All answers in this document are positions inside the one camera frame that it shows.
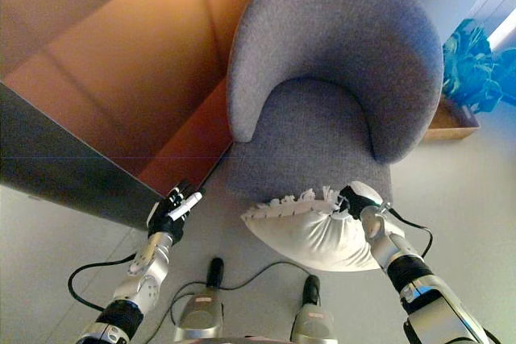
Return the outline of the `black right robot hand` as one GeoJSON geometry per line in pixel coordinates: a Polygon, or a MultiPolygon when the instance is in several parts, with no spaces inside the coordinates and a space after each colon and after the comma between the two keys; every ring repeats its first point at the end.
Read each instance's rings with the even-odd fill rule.
{"type": "Polygon", "coordinates": [[[337,206],[340,213],[347,211],[359,220],[363,209],[368,206],[380,207],[382,203],[383,199],[375,189],[355,180],[339,191],[337,206]]]}

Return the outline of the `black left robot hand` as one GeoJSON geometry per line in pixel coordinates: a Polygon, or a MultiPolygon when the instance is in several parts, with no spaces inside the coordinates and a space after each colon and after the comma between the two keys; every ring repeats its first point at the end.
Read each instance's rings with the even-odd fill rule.
{"type": "Polygon", "coordinates": [[[184,233],[186,218],[204,196],[205,189],[190,184],[187,179],[176,184],[152,207],[146,223],[148,238],[156,233],[165,233],[173,244],[179,242],[184,233]]]}

